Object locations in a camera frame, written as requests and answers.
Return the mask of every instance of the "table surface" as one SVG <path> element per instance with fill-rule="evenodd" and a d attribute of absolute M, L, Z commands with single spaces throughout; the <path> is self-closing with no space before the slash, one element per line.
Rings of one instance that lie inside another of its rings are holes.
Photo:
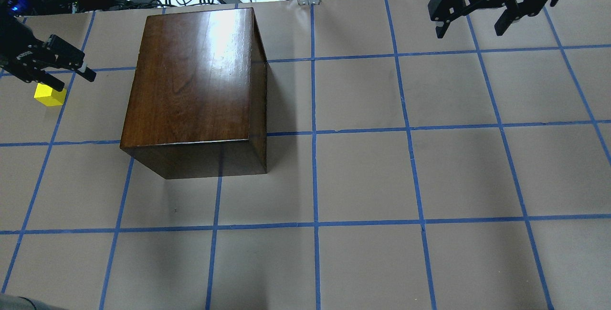
<path fill-rule="evenodd" d="M 60 71 L 51 108 L 0 78 L 1 291 L 79 310 L 611 308 L 611 0 L 502 37 L 501 11 L 476 11 L 443 40 L 428 1 L 240 5 L 269 60 L 269 172 L 172 181 L 118 147 L 146 18 L 234 6 L 28 18 L 98 78 Z"/>

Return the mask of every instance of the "blue tape grid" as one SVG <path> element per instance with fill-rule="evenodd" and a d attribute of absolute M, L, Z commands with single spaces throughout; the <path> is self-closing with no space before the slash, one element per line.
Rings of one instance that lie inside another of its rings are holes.
<path fill-rule="evenodd" d="M 509 162 L 511 175 L 513 177 L 513 182 L 516 187 L 517 198 L 520 203 L 520 207 L 522 209 L 522 216 L 524 217 L 524 223 L 526 224 L 526 232 L 528 233 L 528 239 L 530 240 L 530 247 L 533 251 L 533 256 L 535 258 L 535 265 L 537 266 L 537 272 L 539 273 L 539 280 L 541 281 L 541 286 L 543 288 L 543 294 L 545 296 L 545 301 L 548 304 L 548 310 L 553 310 L 554 305 L 552 304 L 552 298 L 549 295 L 548 284 L 546 282 L 545 275 L 543 273 L 543 267 L 541 266 L 541 260 L 539 259 L 539 251 L 537 250 L 537 243 L 535 242 L 535 236 L 533 235 L 532 227 L 530 227 L 530 219 L 528 218 L 528 212 L 526 211 L 526 204 L 524 203 L 524 197 L 522 197 L 522 189 L 520 187 L 520 182 L 517 179 L 517 173 L 516 173 L 515 165 L 513 164 L 513 158 L 511 157 L 511 150 L 509 149 L 509 144 L 507 142 L 507 136 L 505 134 L 503 122 L 501 120 L 500 113 L 498 112 L 495 95 L 493 93 L 493 89 L 490 84 L 490 79 L 488 77 L 488 73 L 486 70 L 486 65 L 484 64 L 482 53 L 480 52 L 480 46 L 477 42 L 475 30 L 473 29 L 471 18 L 468 15 L 467 15 L 467 23 L 469 25 L 469 30 L 471 31 L 473 42 L 475 43 L 475 50 L 477 51 L 477 57 L 480 60 L 480 66 L 482 67 L 482 73 L 484 75 L 484 80 L 486 81 L 486 87 L 490 95 L 490 101 L 492 102 L 493 109 L 495 110 L 495 116 L 496 116 L 497 123 L 498 123 L 498 130 L 500 131 L 501 139 L 503 140 L 503 145 L 505 147 L 505 151 L 507 155 L 507 161 Z"/>
<path fill-rule="evenodd" d="M 558 44 L 558 48 L 560 50 L 560 53 L 562 54 L 562 58 L 565 60 L 565 64 L 567 64 L 567 69 L 569 70 L 569 73 L 571 74 L 571 78 L 573 82 L 575 83 L 575 88 L 577 88 L 579 96 L 581 97 L 581 100 L 583 101 L 583 105 L 585 106 L 585 110 L 588 112 L 588 116 L 590 117 L 591 123 L 594 126 L 594 129 L 596 130 L 596 134 L 598 135 L 598 139 L 600 140 L 602 149 L 605 151 L 605 155 L 607 156 L 607 161 L 611 165 L 611 153 L 609 153 L 609 148 L 607 148 L 607 144 L 605 144 L 605 138 L 603 138 L 602 133 L 600 132 L 600 128 L 598 127 L 598 123 L 596 122 L 596 119 L 594 118 L 592 109 L 590 108 L 588 101 L 585 99 L 583 90 L 581 89 L 581 86 L 579 85 L 579 81 L 575 75 L 575 71 L 573 71 L 571 67 L 571 63 L 569 62 L 567 53 L 565 53 L 565 48 L 562 46 L 562 43 L 560 42 L 560 38 L 558 37 L 558 33 L 556 32 L 556 27 L 554 27 L 554 23 L 552 22 L 552 18 L 549 15 L 548 9 L 543 8 L 543 12 L 545 13 L 545 17 L 548 19 L 549 26 L 552 29 L 552 33 L 554 34 L 554 38 L 556 39 L 556 43 Z"/>
<path fill-rule="evenodd" d="M 422 199 L 420 192 L 420 183 L 418 181 L 418 169 L 416 167 L 416 160 L 414 156 L 414 146 L 412 142 L 412 133 L 410 127 L 410 119 L 408 117 L 408 110 L 405 105 L 405 96 L 403 92 L 403 78 L 401 77 L 401 66 L 399 64 L 399 52 L 397 51 L 397 39 L 395 38 L 395 27 L 392 24 L 392 15 L 390 14 L 390 5 L 388 0 L 384 0 L 386 6 L 386 15 L 388 16 L 388 22 L 390 27 L 390 37 L 392 38 L 392 49 L 395 57 L 395 68 L 397 69 L 397 80 L 399 81 L 399 95 L 401 97 L 401 109 L 403 110 L 403 120 L 405 121 L 405 132 L 408 138 L 408 149 L 410 150 L 410 163 L 412 168 L 412 177 L 414 179 L 414 189 L 416 194 L 416 203 L 418 205 L 418 219 L 421 224 L 421 237 L 422 237 L 422 248 L 424 252 L 424 262 L 426 269 L 426 279 L 428 280 L 428 291 L 431 298 L 432 310 L 437 310 L 437 301 L 435 299 L 435 288 L 432 282 L 432 269 L 431 269 L 431 258 L 428 253 L 428 241 L 426 240 L 426 221 L 424 216 L 424 210 L 422 208 Z"/>
<path fill-rule="evenodd" d="M 516 49 L 480 49 L 478 46 L 478 42 L 476 39 L 476 35 L 471 23 L 471 19 L 467 17 L 467 22 L 469 24 L 469 28 L 471 30 L 472 38 L 475 43 L 475 50 L 464 50 L 464 51 L 432 51 L 432 52 L 423 52 L 423 53 L 398 53 L 397 51 L 397 42 L 395 38 L 395 31 L 392 23 L 390 6 L 388 0 L 384 0 L 386 5 L 386 11 L 389 20 L 389 28 L 391 33 L 391 38 L 393 42 L 393 53 L 387 54 L 375 54 L 375 55 L 346 55 L 346 56 L 335 56 L 335 57 L 315 57 L 315 31 L 314 31 L 314 6 L 310 6 L 310 33 L 311 33 L 311 56 L 308 58 L 290 58 L 290 59 L 276 59 L 269 60 L 270 63 L 283 63 L 283 62 L 305 62 L 310 61 L 312 68 L 312 131 L 297 131 L 297 132 L 270 132 L 268 136 L 299 136 L 299 135 L 310 135 L 312 136 L 312 182 L 314 187 L 313 194 L 313 203 L 314 203 L 314 221 L 312 222 L 301 222 L 301 223 L 272 223 L 272 224 L 243 224 L 243 225 L 218 225 L 219 218 L 219 210 L 220 210 L 220 198 L 221 198 L 221 186 L 222 186 L 222 177 L 218 178 L 217 185 L 217 194 L 216 194 L 216 205 L 214 209 L 214 225 L 199 225 L 199 226 L 186 226 L 186 227 L 131 227 L 131 228 L 121 228 L 120 223 L 122 220 L 123 210 L 125 207 L 126 195 L 129 187 L 129 180 L 131 177 L 131 171 L 133 169 L 134 160 L 131 159 L 129 162 L 128 172 L 125 180 L 124 186 L 124 194 L 122 195 L 120 207 L 118 210 L 118 215 L 116 219 L 116 226 L 114 228 L 90 228 L 90 229 L 37 229 L 37 230 L 26 230 L 26 226 L 29 220 L 29 216 L 31 214 L 33 204 L 35 202 L 40 183 L 42 181 L 42 177 L 44 175 L 44 169 L 48 162 L 48 158 L 50 156 L 51 150 L 54 145 L 78 145 L 78 144 L 118 144 L 119 140 L 87 140 L 83 142 L 55 142 L 55 136 L 57 134 L 57 130 L 59 129 L 59 125 L 61 122 L 61 118 L 63 116 L 63 111 L 65 109 L 65 104 L 63 105 L 57 122 L 55 124 L 55 129 L 52 135 L 50 142 L 26 142 L 26 143 L 4 143 L 0 144 L 0 147 L 15 147 L 15 146 L 47 146 L 47 152 L 44 157 L 43 166 L 39 173 L 39 177 L 37 179 L 37 183 L 35 186 L 35 190 L 33 191 L 32 199 L 28 206 L 28 211 L 26 212 L 26 218 L 24 218 L 24 222 L 20 230 L 0 230 L 0 235 L 19 235 L 17 244 L 15 246 L 15 251 L 13 252 L 13 256 L 11 258 L 11 264 L 9 265 L 9 269 L 7 271 L 6 278 L 4 280 L 4 284 L 2 285 L 2 292 L 5 292 L 7 284 L 9 282 L 9 278 L 11 276 L 11 271 L 15 264 L 15 260 L 17 258 L 17 253 L 19 251 L 21 241 L 24 235 L 41 235 L 41 234 L 80 234 L 80 233 L 88 233 L 88 234 L 96 234 L 96 233 L 113 233 L 113 243 L 111 245 L 111 251 L 109 254 L 109 260 L 107 264 L 107 269 L 105 272 L 105 281 L 103 284 L 103 290 L 100 298 L 100 309 L 104 308 L 105 303 L 105 294 L 107 291 L 107 285 L 110 278 L 111 268 L 113 264 L 114 252 L 116 249 L 116 241 L 118 239 L 118 234 L 120 232 L 174 232 L 174 231 L 192 231 L 192 230 L 211 230 L 212 231 L 212 243 L 211 243 L 211 254 L 210 254 L 210 266 L 208 271 L 208 287 L 207 287 L 207 297 L 205 308 L 210 308 L 211 303 L 211 293 L 212 293 L 212 278 L 214 272 L 214 256 L 216 253 L 216 235 L 218 230 L 249 230 L 249 229 L 273 229 L 273 228 L 286 228 L 286 227 L 312 227 L 314 228 L 314 241 L 315 241 L 315 282 L 316 282 L 316 308 L 319 310 L 321 308 L 321 293 L 320 293 L 320 260 L 319 260 L 319 238 L 318 238 L 318 229 L 319 227 L 333 227 L 333 226 L 354 226 L 354 225 L 420 225 L 421 226 L 421 237 L 423 241 L 423 252 L 425 255 L 425 267 L 428 278 L 430 297 L 432 302 L 432 308 L 436 309 L 436 300 L 434 296 L 434 286 L 432 281 L 432 272 L 430 265 L 430 258 L 428 255 L 428 244 L 426 242 L 426 224 L 458 224 L 458 223 L 498 223 L 498 222 L 514 222 L 514 221 L 524 221 L 528 231 L 528 237 L 530 239 L 531 247 L 533 250 L 533 255 L 535 256 L 535 262 L 537 265 L 537 271 L 539 272 L 539 278 L 541 279 L 541 285 L 543 287 L 544 295 L 546 297 L 546 301 L 548 304 L 548 308 L 552 309 L 553 304 L 550 299 L 550 295 L 548 292 L 548 287 L 546 284 L 546 280 L 543 273 L 543 268 L 541 266 L 541 262 L 539 260 L 539 256 L 537 253 L 537 245 L 534 240 L 534 236 L 532 234 L 532 229 L 530 227 L 530 221 L 555 221 L 555 220 L 575 220 L 575 219 L 611 219 L 611 214 L 566 214 L 566 215 L 552 215 L 552 216 L 528 216 L 526 211 L 526 205 L 524 203 L 524 199 L 521 194 L 521 190 L 519 187 L 519 180 L 517 179 L 517 173 L 515 171 L 515 167 L 513 165 L 513 160 L 511 158 L 511 151 L 509 149 L 508 142 L 506 140 L 506 135 L 504 132 L 505 127 L 539 127 L 539 126 L 557 126 L 557 125 L 593 125 L 596 129 L 596 134 L 600 140 L 600 144 L 605 152 L 605 156 L 611 164 L 611 155 L 609 154 L 609 149 L 605 143 L 605 140 L 600 132 L 600 128 L 598 127 L 601 123 L 611 123 L 611 120 L 596 120 L 594 118 L 594 114 L 590 109 L 589 104 L 583 94 L 582 88 L 579 84 L 578 78 L 576 77 L 574 71 L 572 70 L 571 64 L 567 58 L 567 54 L 565 50 L 567 49 L 598 49 L 598 48 L 609 48 L 611 44 L 598 44 L 598 45 L 580 45 L 580 46 L 563 46 L 559 40 L 558 34 L 552 22 L 548 11 L 544 9 L 544 13 L 546 18 L 548 19 L 549 25 L 554 33 L 554 37 L 558 44 L 557 47 L 532 47 L 532 48 L 516 48 Z M 89 27 L 87 29 L 87 33 L 85 35 L 85 40 L 83 42 L 83 46 L 81 50 L 84 50 L 87 40 L 89 38 L 89 34 L 91 32 L 92 25 L 94 23 L 95 13 L 92 14 L 91 21 L 89 23 Z M 520 51 L 560 51 L 563 59 L 565 60 L 565 64 L 567 64 L 567 68 L 569 73 L 571 74 L 572 80 L 575 83 L 576 89 L 580 97 L 582 98 L 583 104 L 586 107 L 587 113 L 590 117 L 589 121 L 556 121 L 549 123 L 541 123 L 541 122 L 533 122 L 533 123 L 502 123 L 500 119 L 500 114 L 498 112 L 498 107 L 496 106 L 495 97 L 493 91 L 490 86 L 489 78 L 486 72 L 486 66 L 483 62 L 482 54 L 483 53 L 509 53 L 509 52 L 520 52 Z M 480 60 L 480 66 L 482 67 L 482 72 L 484 74 L 486 80 L 486 86 L 489 91 L 489 95 L 491 97 L 491 101 L 493 103 L 493 108 L 495 110 L 495 116 L 497 118 L 497 123 L 491 124 L 480 124 L 480 125 L 439 125 L 439 126 L 428 126 L 428 127 L 411 127 L 409 125 L 408 113 L 405 106 L 405 99 L 403 96 L 403 82 L 401 78 L 401 70 L 399 65 L 399 57 L 407 57 L 413 55 L 444 55 L 444 54 L 461 54 L 461 53 L 476 53 Z M 384 57 L 393 57 L 395 58 L 395 66 L 397 69 L 397 78 L 399 82 L 399 91 L 401 96 L 401 105 L 403 110 L 403 116 L 406 126 L 405 127 L 397 127 L 397 128 L 372 128 L 372 129 L 346 129 L 346 130 L 322 130 L 318 131 L 316 129 L 316 86 L 315 86 L 315 61 L 317 60 L 340 60 L 340 59 L 358 59 L 358 58 L 384 58 Z M 123 67 L 123 68 L 100 68 L 94 69 L 96 72 L 100 71 L 125 71 L 125 70 L 135 70 L 135 67 Z M 52 74 L 61 74 L 61 73 L 71 73 L 71 71 L 50 71 Z M 10 75 L 9 73 L 5 73 L 4 70 L 0 70 L 0 77 L 3 75 Z M 70 80 L 70 84 L 67 88 L 67 96 L 66 101 L 68 99 L 68 95 L 70 94 L 70 90 L 72 88 L 72 84 L 74 82 L 74 74 Z M 412 148 L 412 140 L 411 140 L 411 131 L 417 130 L 435 130 L 435 129 L 471 129 L 471 128 L 499 128 L 502 140 L 504 142 L 504 147 L 506 149 L 506 154 L 508 158 L 508 163 L 510 164 L 510 169 L 512 176 L 514 178 L 517 195 L 519 197 L 519 201 L 522 208 L 522 216 L 516 217 L 498 217 L 498 218 L 439 218 L 439 219 L 426 219 L 422 209 L 421 203 L 421 195 L 418 184 L 417 177 L 417 168 L 415 164 L 415 156 Z M 416 198 L 418 203 L 419 210 L 419 219 L 402 219 L 402 220 L 384 220 L 384 221 L 329 221 L 329 222 L 321 222 L 318 220 L 318 182 L 317 182 L 317 171 L 316 171 L 316 136 L 317 134 L 342 134 L 342 133 L 361 133 L 361 132 L 391 132 L 391 131 L 404 131 L 406 132 L 408 138 L 408 145 L 410 149 L 410 161 L 412 165 L 412 177 L 414 178 L 414 187 L 416 190 Z"/>
<path fill-rule="evenodd" d="M 95 18 L 95 12 L 92 13 L 91 15 L 91 19 L 89 21 L 89 27 L 87 27 L 87 33 L 85 34 L 85 39 L 83 40 L 83 46 L 81 46 L 81 51 L 85 50 L 85 46 L 87 44 L 87 40 L 89 39 L 89 34 L 91 33 L 91 28 L 94 25 L 94 18 Z M 40 168 L 40 173 L 39 173 L 39 177 L 38 180 L 36 181 L 36 186 L 34 187 L 34 191 L 32 194 L 32 198 L 30 200 L 30 203 L 28 205 L 28 210 L 26 212 L 26 216 L 23 220 L 23 224 L 21 225 L 21 230 L 19 233 L 19 237 L 17 238 L 17 244 L 15 245 L 15 250 L 13 251 L 13 256 L 11 258 L 11 263 L 9 264 L 9 269 L 6 272 L 6 277 L 4 278 L 4 282 L 2 284 L 2 290 L 0 290 L 0 292 L 4 293 L 6 292 L 6 287 L 9 284 L 9 279 L 11 278 L 11 272 L 13 272 L 13 267 L 15 266 L 15 260 L 17 259 L 17 254 L 19 253 L 19 248 L 21 246 L 21 240 L 23 239 L 23 235 L 25 233 L 26 230 L 26 226 L 28 225 L 28 221 L 30 218 L 30 215 L 32 214 L 32 209 L 33 209 L 33 205 L 34 202 L 36 201 L 36 197 L 38 195 L 38 191 L 40 188 L 40 182 L 42 181 L 42 177 L 44 175 L 44 168 L 46 167 L 46 164 L 49 160 L 49 156 L 51 154 L 51 150 L 53 148 L 53 143 L 55 141 L 55 136 L 57 136 L 57 130 L 59 129 L 59 124 L 62 121 L 62 117 L 63 117 L 63 112 L 66 108 L 66 104 L 68 103 L 68 99 L 70 96 L 70 90 L 72 90 L 72 85 L 74 83 L 74 77 L 75 77 L 76 73 L 72 73 L 72 78 L 70 79 L 70 83 L 68 84 L 68 88 L 66 89 L 66 97 L 64 100 L 64 103 L 62 105 L 62 109 L 59 112 L 59 116 L 57 117 L 57 121 L 55 123 L 55 129 L 53 129 L 53 135 L 51 136 L 51 140 L 50 143 L 48 145 L 48 148 L 46 149 L 46 155 L 44 156 L 44 160 L 43 160 L 43 164 L 42 167 Z"/>

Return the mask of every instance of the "box side face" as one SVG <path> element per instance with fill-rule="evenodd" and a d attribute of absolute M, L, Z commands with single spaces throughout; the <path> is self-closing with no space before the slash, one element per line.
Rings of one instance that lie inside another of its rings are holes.
<path fill-rule="evenodd" d="M 122 147 L 246 139 L 252 24 L 247 10 L 150 16 Z"/>
<path fill-rule="evenodd" d="M 268 68 L 254 12 L 251 39 L 251 119 L 249 140 L 261 164 L 266 167 Z"/>
<path fill-rule="evenodd" d="M 248 140 L 124 149 L 164 179 L 265 173 Z"/>

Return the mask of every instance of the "dark brown wooden box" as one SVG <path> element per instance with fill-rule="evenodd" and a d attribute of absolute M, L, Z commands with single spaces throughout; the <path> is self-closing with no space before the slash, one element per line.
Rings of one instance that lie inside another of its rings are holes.
<path fill-rule="evenodd" d="M 165 179 L 266 173 L 253 9 L 149 16 L 120 148 Z"/>

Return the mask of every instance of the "blue tape line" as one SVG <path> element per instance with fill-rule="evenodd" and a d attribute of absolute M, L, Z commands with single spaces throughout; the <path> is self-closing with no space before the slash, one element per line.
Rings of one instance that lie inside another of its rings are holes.
<path fill-rule="evenodd" d="M 490 128 L 498 127 L 497 124 L 473 124 L 473 125 L 438 125 L 438 126 L 421 126 L 411 127 L 411 131 L 423 131 L 432 129 L 469 129 L 469 128 Z"/>
<path fill-rule="evenodd" d="M 335 134 L 335 133 L 365 133 L 365 132 L 405 132 L 405 127 L 388 127 L 388 128 L 357 128 L 357 129 L 325 129 L 317 131 L 316 134 Z"/>
<path fill-rule="evenodd" d="M 315 60 L 340 60 L 340 59 L 366 59 L 366 58 L 386 58 L 394 57 L 392 53 L 386 54 L 364 54 L 364 55 L 341 55 L 331 57 L 313 57 Z"/>
<path fill-rule="evenodd" d="M 102 286 L 102 294 L 100 296 L 100 310 L 104 309 L 104 303 L 106 300 L 106 291 L 108 289 L 108 282 L 111 277 L 111 269 L 113 268 L 114 252 L 116 250 L 116 241 L 118 240 L 118 233 L 121 227 L 121 221 L 123 219 L 123 211 L 125 209 L 125 199 L 127 198 L 127 192 L 129 190 L 129 180 L 131 180 L 131 171 L 134 167 L 134 158 L 129 159 L 129 166 L 127 167 L 127 175 L 125 177 L 125 185 L 123 187 L 123 195 L 121 197 L 121 204 L 118 207 L 118 215 L 116 215 L 116 224 L 113 230 L 113 243 L 111 244 L 111 252 L 108 255 L 108 264 L 106 265 L 106 273 L 104 276 L 104 284 Z"/>
<path fill-rule="evenodd" d="M 578 46 L 562 46 L 565 50 L 574 50 L 574 49 L 607 49 L 611 47 L 611 44 L 602 44 L 602 45 L 578 45 Z"/>
<path fill-rule="evenodd" d="M 379 221 L 330 221 L 320 222 L 320 226 L 369 226 L 369 225 L 414 225 L 420 224 L 419 219 L 384 219 Z"/>
<path fill-rule="evenodd" d="M 465 54 L 475 53 L 475 50 L 460 50 L 460 51 L 430 51 L 423 53 L 397 53 L 399 57 L 411 57 L 415 55 L 442 55 L 442 54 Z"/>
<path fill-rule="evenodd" d="M 530 216 L 531 221 L 563 221 L 574 219 L 610 219 L 611 214 L 556 214 L 551 216 Z"/>
<path fill-rule="evenodd" d="M 47 142 L 31 142 L 31 143 L 0 143 L 0 147 L 34 147 L 34 146 L 46 146 L 49 145 Z"/>
<path fill-rule="evenodd" d="M 307 62 L 312 58 L 287 58 L 287 59 L 268 59 L 268 63 L 289 63 L 289 62 Z"/>
<path fill-rule="evenodd" d="M 83 142 L 54 142 L 53 145 L 119 144 L 120 140 L 85 140 Z"/>
<path fill-rule="evenodd" d="M 513 164 L 513 158 L 511 157 L 511 151 L 509 149 L 509 144 L 507 142 L 507 136 L 505 134 L 505 130 L 503 129 L 503 122 L 501 120 L 500 113 L 498 112 L 498 107 L 497 107 L 497 103 L 495 100 L 495 94 L 493 93 L 493 89 L 490 84 L 490 79 L 488 77 L 486 65 L 484 64 L 484 59 L 480 51 L 480 45 L 477 42 L 477 37 L 475 35 L 473 24 L 471 23 L 471 18 L 469 17 L 469 15 L 467 15 L 467 23 L 469 24 L 469 30 L 471 31 L 471 37 L 473 38 L 473 42 L 475 43 L 475 49 L 477 50 L 477 57 L 480 60 L 480 66 L 482 67 L 482 73 L 484 75 L 484 80 L 486 81 L 486 88 L 490 95 L 490 101 L 493 105 L 493 109 L 495 110 L 495 117 L 498 123 L 498 130 L 500 131 L 501 139 L 503 141 L 503 146 L 505 147 L 505 152 L 507 155 L 507 162 L 509 163 L 509 167 L 511 169 L 511 176 L 513 177 L 513 182 L 516 187 L 517 198 L 518 198 L 518 201 L 520 202 L 520 207 L 522 209 L 522 216 L 524 217 L 524 223 L 526 224 L 526 232 L 528 233 L 528 239 L 530 240 L 530 247 L 533 251 L 533 257 L 535 258 L 535 264 L 537 266 L 537 271 L 539 272 L 539 279 L 541 281 L 541 286 L 543 288 L 543 294 L 545 295 L 545 300 L 546 300 L 546 303 L 548 304 L 548 310 L 553 310 L 554 305 L 552 304 L 552 298 L 549 295 L 548 284 L 546 282 L 545 275 L 543 273 L 543 267 L 541 265 L 541 260 L 539 259 L 539 251 L 537 250 L 537 244 L 535 243 L 535 236 L 533 235 L 532 228 L 530 227 L 530 221 L 528 220 L 528 212 L 526 211 L 526 204 L 524 203 L 524 197 L 522 197 L 522 189 L 520 187 L 519 180 L 517 179 L 516 168 L 515 168 L 515 165 Z"/>
<path fill-rule="evenodd" d="M 96 73 L 104 72 L 104 71 L 125 71 L 125 70 L 135 70 L 135 66 L 124 66 L 122 68 L 100 68 L 100 69 L 92 69 Z"/>
<path fill-rule="evenodd" d="M 312 131 L 296 131 L 296 132 L 269 132 L 268 137 L 278 136 L 307 136 L 312 134 Z"/>
<path fill-rule="evenodd" d="M 316 310 L 321 310 L 320 293 L 320 240 L 318 234 L 318 167 L 316 164 L 316 61 L 314 5 L 310 5 L 310 78 L 312 84 L 312 204 L 314 208 L 314 278 L 316 286 Z"/>
<path fill-rule="evenodd" d="M 220 172 L 222 173 L 222 163 L 220 163 Z M 219 212 L 221 209 L 221 188 L 223 177 L 218 176 L 216 181 L 216 201 L 214 203 L 214 227 L 219 225 Z M 208 267 L 208 287 L 206 289 L 206 305 L 205 310 L 210 310 L 212 302 L 212 278 L 214 277 L 214 258 L 216 257 L 216 235 L 217 229 L 212 230 L 212 244 L 210 245 L 210 266 Z"/>
<path fill-rule="evenodd" d="M 583 93 L 583 90 L 581 86 L 579 85 L 579 81 L 575 75 L 575 72 L 573 71 L 571 67 L 571 63 L 569 62 L 567 53 L 565 53 L 565 49 L 562 46 L 562 43 L 560 42 L 560 38 L 558 36 L 558 33 L 556 32 L 556 28 L 554 27 L 554 23 L 552 22 L 552 18 L 550 17 L 547 8 L 543 8 L 543 12 L 545 12 L 545 17 L 548 19 L 549 26 L 552 29 L 552 32 L 554 33 L 554 38 L 556 39 L 556 43 L 558 44 L 560 53 L 562 54 L 562 58 L 565 60 L 565 64 L 567 64 L 567 68 L 569 70 L 569 73 L 571 74 L 571 78 L 573 80 L 573 83 L 575 84 L 575 88 L 577 88 L 579 96 L 581 97 L 581 101 L 583 102 L 583 105 L 585 106 L 585 110 L 587 111 L 588 116 L 590 117 L 592 125 L 594 125 L 594 130 L 596 130 L 596 135 L 598 135 L 598 140 L 600 140 L 600 145 L 602 146 L 603 151 L 605 151 L 605 156 L 607 156 L 607 162 L 609 162 L 609 165 L 611 166 L 611 153 L 609 153 L 609 148 L 607 147 L 607 144 L 605 144 L 605 138 L 602 136 L 602 132 L 600 131 L 600 127 L 598 127 L 598 123 L 596 123 L 596 118 L 594 118 L 594 113 L 592 112 L 590 105 L 588 104 L 588 101 L 585 98 L 585 94 Z"/>
<path fill-rule="evenodd" d="M 520 222 L 524 217 L 482 217 L 482 218 L 441 218 L 426 219 L 427 224 L 458 224 L 458 223 L 496 223 L 496 222 Z"/>
<path fill-rule="evenodd" d="M 483 49 L 480 50 L 481 53 L 507 53 L 507 52 L 525 52 L 525 51 L 555 51 L 558 47 L 521 47 L 515 49 Z"/>
<path fill-rule="evenodd" d="M 540 127 L 540 126 L 563 126 L 563 125 L 589 125 L 591 121 L 579 120 L 579 121 L 552 121 L 549 123 L 515 123 L 506 124 L 503 123 L 503 127 Z"/>
<path fill-rule="evenodd" d="M 405 121 L 405 127 L 408 136 L 408 147 L 410 150 L 410 163 L 412 167 L 412 177 L 414 179 L 414 190 L 416 195 L 416 203 L 418 205 L 418 219 L 421 225 L 421 238 L 422 238 L 422 249 L 424 253 L 425 268 L 426 268 L 426 279 L 428 280 L 428 290 L 431 298 L 432 310 L 437 310 L 437 300 L 435 299 L 435 288 L 432 281 L 432 269 L 431 259 L 428 252 L 428 240 L 426 239 L 426 221 L 424 216 L 424 210 L 422 208 L 422 199 L 420 192 L 420 184 L 418 182 L 418 171 L 416 169 L 416 162 L 414 157 L 414 147 L 412 144 L 412 134 L 410 129 L 410 119 L 408 117 L 408 110 L 405 105 L 405 96 L 403 93 L 403 79 L 401 77 L 401 66 L 399 64 L 399 53 L 397 53 L 397 38 L 395 37 L 395 27 L 392 24 L 392 15 L 390 14 L 390 5 L 388 0 L 384 0 L 386 6 L 386 15 L 388 16 L 388 23 L 390 27 L 390 37 L 392 38 L 392 48 L 395 56 L 395 68 L 397 69 L 397 81 L 399 82 L 399 95 L 401 97 L 401 109 L 403 109 L 403 120 Z"/>
<path fill-rule="evenodd" d="M 108 234 L 114 232 L 114 229 L 109 227 L 100 227 L 93 229 L 36 229 L 26 230 L 26 235 L 46 235 L 46 234 Z"/>
<path fill-rule="evenodd" d="M 564 221 L 582 219 L 611 219 L 611 214 L 553 214 L 548 216 L 529 216 L 529 221 Z M 524 217 L 481 217 L 481 218 L 434 218 L 425 219 L 427 224 L 460 224 L 460 223 L 502 223 L 519 222 L 526 220 Z M 319 227 L 342 227 L 342 226 L 368 226 L 368 225 L 419 225 L 419 219 L 382 219 L 371 221 L 321 221 L 316 223 Z M 211 230 L 258 230 L 258 229 L 282 229 L 296 227 L 315 227 L 314 222 L 293 223 L 268 223 L 268 224 L 230 224 L 230 225 L 197 225 L 197 226 L 174 226 L 174 227 L 127 227 L 119 229 L 119 232 L 175 232 L 175 231 L 211 231 Z M 45 234 L 109 234 L 114 233 L 114 228 L 92 228 L 92 229 L 35 229 L 26 230 L 26 235 Z M 0 235 L 19 234 L 19 230 L 0 230 Z"/>

